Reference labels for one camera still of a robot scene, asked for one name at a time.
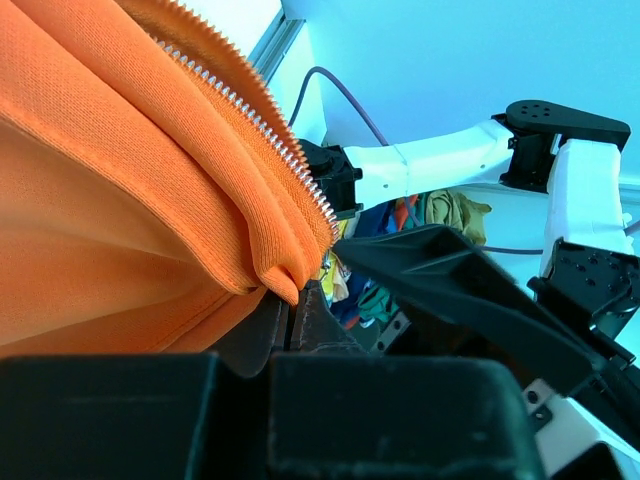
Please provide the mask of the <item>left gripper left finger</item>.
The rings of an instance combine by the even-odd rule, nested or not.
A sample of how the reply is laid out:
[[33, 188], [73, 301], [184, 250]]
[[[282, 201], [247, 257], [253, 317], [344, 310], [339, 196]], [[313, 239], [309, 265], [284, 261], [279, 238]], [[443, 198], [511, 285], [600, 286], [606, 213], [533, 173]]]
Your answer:
[[4, 359], [2, 477], [265, 478], [265, 367], [288, 316], [269, 294], [200, 354]]

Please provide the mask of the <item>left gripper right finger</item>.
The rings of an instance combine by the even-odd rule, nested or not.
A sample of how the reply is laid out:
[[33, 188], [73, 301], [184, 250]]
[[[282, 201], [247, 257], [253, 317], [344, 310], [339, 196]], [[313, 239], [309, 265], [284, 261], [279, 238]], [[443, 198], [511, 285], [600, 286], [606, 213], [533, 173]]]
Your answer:
[[487, 359], [374, 356], [339, 326], [317, 282], [287, 351], [269, 363], [274, 479], [542, 479], [511, 372]]

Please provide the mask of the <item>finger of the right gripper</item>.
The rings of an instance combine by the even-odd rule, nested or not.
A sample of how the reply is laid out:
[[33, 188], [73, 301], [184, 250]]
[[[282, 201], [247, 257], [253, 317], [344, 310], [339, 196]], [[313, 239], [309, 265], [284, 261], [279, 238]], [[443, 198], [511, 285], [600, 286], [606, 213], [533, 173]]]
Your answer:
[[639, 427], [639, 369], [614, 332], [639, 308], [639, 259], [558, 240], [529, 297], [450, 227], [339, 241], [353, 271], [388, 289], [414, 319], [426, 312], [473, 330], [610, 428]]

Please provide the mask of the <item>orange zip-up jacket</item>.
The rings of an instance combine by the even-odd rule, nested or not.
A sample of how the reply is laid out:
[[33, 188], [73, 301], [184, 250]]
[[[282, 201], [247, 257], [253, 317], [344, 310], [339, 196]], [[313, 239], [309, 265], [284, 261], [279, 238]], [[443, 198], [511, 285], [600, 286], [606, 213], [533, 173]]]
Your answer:
[[336, 216], [261, 77], [174, 1], [1, 5], [1, 353], [200, 352], [296, 304]]

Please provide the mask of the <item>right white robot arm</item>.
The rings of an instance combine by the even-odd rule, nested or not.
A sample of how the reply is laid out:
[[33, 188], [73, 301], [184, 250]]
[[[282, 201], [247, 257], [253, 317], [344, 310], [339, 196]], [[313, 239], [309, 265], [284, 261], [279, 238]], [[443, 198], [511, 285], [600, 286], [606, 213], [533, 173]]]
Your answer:
[[448, 226], [340, 241], [336, 255], [386, 287], [415, 328], [468, 328], [534, 376], [524, 401], [548, 475], [639, 475], [639, 363], [618, 335], [639, 309], [639, 259], [618, 191], [621, 121], [541, 100], [471, 128], [401, 144], [302, 149], [339, 219], [400, 197], [500, 184], [544, 193], [540, 267], [526, 289]]

